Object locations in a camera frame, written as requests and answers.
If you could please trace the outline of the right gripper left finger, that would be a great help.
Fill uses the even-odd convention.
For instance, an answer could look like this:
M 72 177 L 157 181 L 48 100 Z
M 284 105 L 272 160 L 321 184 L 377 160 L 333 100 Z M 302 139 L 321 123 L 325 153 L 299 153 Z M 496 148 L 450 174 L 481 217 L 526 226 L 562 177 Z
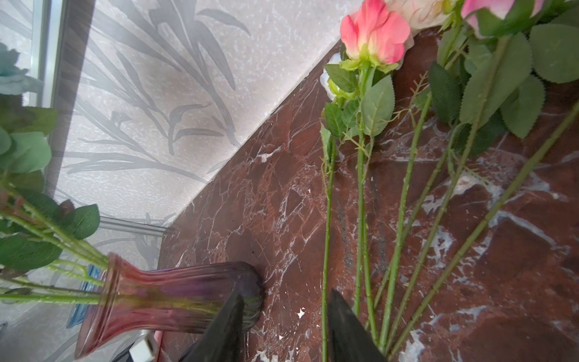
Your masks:
M 242 361 L 244 300 L 232 292 L 202 337 L 179 361 Z

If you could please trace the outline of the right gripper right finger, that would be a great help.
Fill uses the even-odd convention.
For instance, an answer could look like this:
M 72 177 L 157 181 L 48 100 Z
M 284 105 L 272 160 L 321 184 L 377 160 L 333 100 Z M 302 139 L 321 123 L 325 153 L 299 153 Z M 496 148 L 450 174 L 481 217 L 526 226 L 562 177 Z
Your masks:
M 332 290 L 328 303 L 329 356 L 336 362 L 387 361 L 364 330 L 342 294 Z

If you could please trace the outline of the red glass vase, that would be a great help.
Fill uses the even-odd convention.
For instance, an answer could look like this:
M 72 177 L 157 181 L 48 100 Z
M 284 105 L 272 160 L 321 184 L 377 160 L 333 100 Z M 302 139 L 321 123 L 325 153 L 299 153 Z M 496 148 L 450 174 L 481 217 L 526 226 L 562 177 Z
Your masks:
M 265 288 L 247 262 L 143 271 L 115 253 L 108 258 L 100 301 L 88 307 L 81 325 L 77 359 L 131 330 L 201 334 L 233 292 L 244 299 L 243 329 L 259 320 Z

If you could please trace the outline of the peach rose stem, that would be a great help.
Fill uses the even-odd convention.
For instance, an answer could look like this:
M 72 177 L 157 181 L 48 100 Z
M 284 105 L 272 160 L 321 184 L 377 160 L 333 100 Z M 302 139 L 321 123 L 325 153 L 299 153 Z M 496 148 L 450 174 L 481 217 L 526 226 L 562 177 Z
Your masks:
M 28 271 L 17 271 L 6 266 L 1 267 L 1 303 L 16 305 L 25 303 L 46 303 L 55 305 L 96 305 L 100 301 L 100 288 L 105 282 L 92 265 L 81 265 L 77 262 L 57 260 L 45 267 L 56 276 L 79 281 L 81 286 L 58 287 L 54 284 L 43 284 L 32 281 Z

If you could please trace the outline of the cream white rose stem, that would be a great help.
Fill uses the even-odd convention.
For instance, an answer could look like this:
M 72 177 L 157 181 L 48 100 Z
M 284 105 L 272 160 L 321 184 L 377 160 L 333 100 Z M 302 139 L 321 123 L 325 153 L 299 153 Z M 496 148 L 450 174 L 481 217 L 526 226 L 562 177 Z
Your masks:
M 531 72 L 529 45 L 517 33 L 535 24 L 550 5 L 550 1 L 465 1 L 461 7 L 461 17 L 473 29 L 476 37 L 497 39 L 498 44 L 490 58 L 478 66 L 476 72 L 470 77 L 462 94 L 457 122 L 458 125 L 469 125 L 470 134 L 458 168 L 431 226 L 427 241 L 422 247 L 396 318 L 391 328 L 381 333 L 379 349 L 385 354 L 393 354 L 398 347 L 398 343 L 394 341 L 394 335 L 407 310 L 408 301 L 422 271 L 431 243 L 438 232 L 439 224 L 446 214 L 458 179 L 473 149 L 476 133 Z

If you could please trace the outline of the pink rose stem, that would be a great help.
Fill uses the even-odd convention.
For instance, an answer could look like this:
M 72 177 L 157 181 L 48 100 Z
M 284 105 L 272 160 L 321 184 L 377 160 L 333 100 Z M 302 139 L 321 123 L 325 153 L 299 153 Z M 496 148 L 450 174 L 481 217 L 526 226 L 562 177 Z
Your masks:
M 383 1 L 364 1 L 342 19 L 342 53 L 338 63 L 324 66 L 330 102 L 323 111 L 321 137 L 327 198 L 332 197 L 334 172 L 340 146 L 352 143 L 357 149 L 357 249 L 353 311 L 368 313 L 370 333 L 378 336 L 374 317 L 369 245 L 365 205 L 365 182 L 375 138 L 394 114 L 391 73 L 405 54 L 404 42 L 410 26 L 403 17 L 387 9 Z

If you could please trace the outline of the white blue rose stem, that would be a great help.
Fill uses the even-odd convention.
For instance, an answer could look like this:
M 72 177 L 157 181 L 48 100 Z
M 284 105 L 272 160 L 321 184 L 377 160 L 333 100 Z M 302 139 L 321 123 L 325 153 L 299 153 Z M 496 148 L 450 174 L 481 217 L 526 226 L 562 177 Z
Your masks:
M 27 73 L 28 69 L 17 66 L 20 53 L 1 43 L 1 94 L 20 95 L 26 92 L 39 93 L 43 82 Z

